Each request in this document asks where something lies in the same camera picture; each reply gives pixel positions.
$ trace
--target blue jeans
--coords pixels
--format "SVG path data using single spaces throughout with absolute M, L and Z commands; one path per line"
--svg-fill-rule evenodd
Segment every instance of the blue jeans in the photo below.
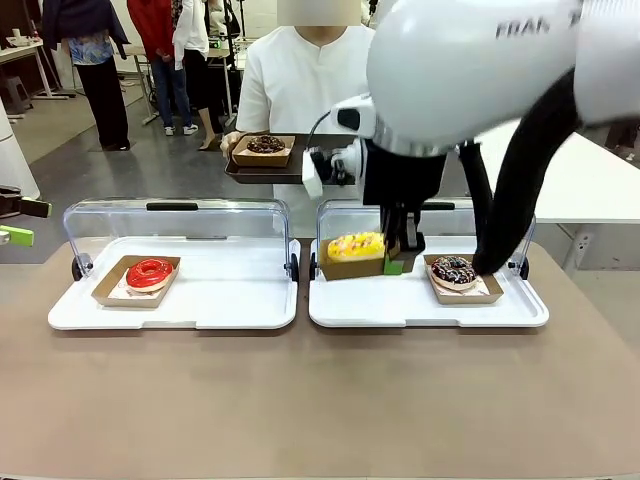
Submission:
M 173 114 L 171 112 L 171 102 L 169 101 L 169 81 L 173 84 L 173 96 L 178 106 L 180 116 L 182 117 L 183 125 L 185 127 L 193 125 L 184 69 L 176 70 L 173 60 L 163 62 L 161 58 L 156 57 L 151 62 L 151 72 L 153 73 L 153 80 L 156 84 L 158 111 L 160 112 L 164 126 L 173 127 Z

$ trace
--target transparent display case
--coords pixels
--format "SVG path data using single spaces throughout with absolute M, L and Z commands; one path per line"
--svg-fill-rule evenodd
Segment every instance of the transparent display case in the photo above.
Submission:
M 309 313 L 325 327 L 535 327 L 544 325 L 549 311 L 527 281 L 527 251 L 535 228 L 507 264 L 495 275 L 504 295 L 492 305 L 442 305 L 427 277 L 424 255 L 473 254 L 475 217 L 471 200 L 427 202 L 419 230 L 426 250 L 413 271 L 402 276 L 379 276 L 327 281 L 316 263 L 323 240 L 358 232 L 380 231 L 380 209 L 353 201 L 328 201 L 318 209 L 317 239 L 311 249 Z
M 295 317 L 300 245 L 286 205 L 251 200 L 88 200 L 64 227 L 74 284 L 54 306 L 56 329 L 276 329 Z M 178 257 L 158 308 L 104 307 L 96 286 L 125 256 Z

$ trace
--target neck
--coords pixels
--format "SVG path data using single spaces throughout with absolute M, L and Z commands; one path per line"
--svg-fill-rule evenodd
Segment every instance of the neck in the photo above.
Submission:
M 338 40 L 347 27 L 295 27 L 298 34 L 316 47 L 324 47 Z

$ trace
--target black tray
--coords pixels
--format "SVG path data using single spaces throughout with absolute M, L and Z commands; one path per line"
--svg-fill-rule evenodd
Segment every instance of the black tray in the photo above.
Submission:
M 307 145 L 309 135 L 295 133 L 279 133 L 277 135 L 293 135 L 296 137 L 296 143 L 293 146 L 293 150 L 291 150 L 289 163 L 286 167 L 238 167 L 232 159 L 229 159 L 225 173 L 236 182 L 243 184 L 302 185 L 302 154 Z M 352 135 L 314 135 L 311 147 L 321 147 L 326 150 L 343 148 L 351 145 L 354 139 L 355 137 Z

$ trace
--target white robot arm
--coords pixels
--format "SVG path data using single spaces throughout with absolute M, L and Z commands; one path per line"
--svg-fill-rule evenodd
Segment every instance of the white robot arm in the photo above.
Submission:
M 360 161 L 347 171 L 364 203 L 386 213 L 388 247 L 424 247 L 407 216 L 419 221 L 446 154 L 460 148 L 476 207 L 474 266 L 493 273 L 526 233 L 569 135 L 640 116 L 640 2 L 397 0 L 378 26 L 367 75 L 371 95 L 331 116 L 360 137 L 358 155 L 347 155 Z M 492 199 L 473 139 L 520 117 Z

